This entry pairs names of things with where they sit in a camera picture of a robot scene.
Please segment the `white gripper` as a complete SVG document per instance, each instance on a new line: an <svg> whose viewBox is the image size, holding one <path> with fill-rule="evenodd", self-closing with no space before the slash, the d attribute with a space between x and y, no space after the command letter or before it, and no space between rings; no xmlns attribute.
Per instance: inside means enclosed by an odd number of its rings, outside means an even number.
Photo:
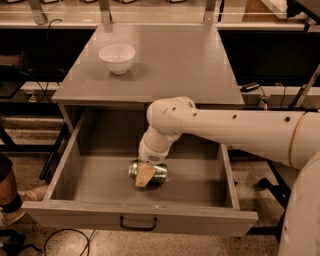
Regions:
<svg viewBox="0 0 320 256"><path fill-rule="evenodd" d="M161 133L152 126L148 127L139 144L138 159L150 164L138 164L135 179L136 187L143 188L151 181L155 173L155 168L151 164L163 163L169 154L172 144L178 139L178 134Z"/></svg>

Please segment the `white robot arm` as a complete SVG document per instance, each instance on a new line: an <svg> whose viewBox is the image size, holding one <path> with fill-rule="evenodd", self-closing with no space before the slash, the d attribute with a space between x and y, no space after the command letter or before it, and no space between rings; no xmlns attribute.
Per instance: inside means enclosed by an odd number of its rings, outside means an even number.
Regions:
<svg viewBox="0 0 320 256"><path fill-rule="evenodd" d="M205 110L188 97L161 99L147 109L136 184L144 187L171 145L192 134L299 171L289 196L278 256L320 256L320 113Z"/></svg>

